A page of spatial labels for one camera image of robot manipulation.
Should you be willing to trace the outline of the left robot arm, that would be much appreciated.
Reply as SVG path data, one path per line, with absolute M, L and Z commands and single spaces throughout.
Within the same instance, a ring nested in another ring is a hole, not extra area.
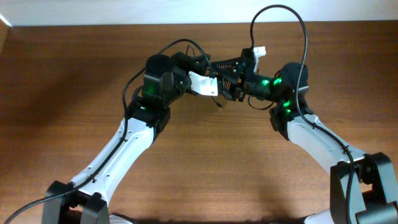
M 170 105 L 185 93 L 218 95 L 218 79 L 206 53 L 157 53 L 141 74 L 143 84 L 123 103 L 124 118 L 107 145 L 68 184 L 55 181 L 48 188 L 42 223 L 132 223 L 111 214 L 109 204 L 133 163 L 169 122 Z

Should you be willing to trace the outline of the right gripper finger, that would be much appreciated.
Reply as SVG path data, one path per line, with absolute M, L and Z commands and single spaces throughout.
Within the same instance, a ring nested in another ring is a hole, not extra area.
M 231 73 L 236 73 L 239 70 L 240 63 L 241 63 L 241 58 L 237 57 L 237 58 L 212 62 L 211 65 L 217 73 L 231 74 Z
M 237 100 L 241 89 L 239 88 L 239 78 L 223 78 L 223 96 L 226 100 Z

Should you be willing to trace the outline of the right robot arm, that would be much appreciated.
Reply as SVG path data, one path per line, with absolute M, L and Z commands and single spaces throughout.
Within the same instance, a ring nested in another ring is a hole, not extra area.
M 397 223 L 397 181 L 390 158 L 369 154 L 328 129 L 305 101 L 308 69 L 290 62 L 273 77 L 256 72 L 255 61 L 240 57 L 214 62 L 227 100 L 245 96 L 268 106 L 272 127 L 311 155 L 330 176 L 329 209 L 300 223 Z

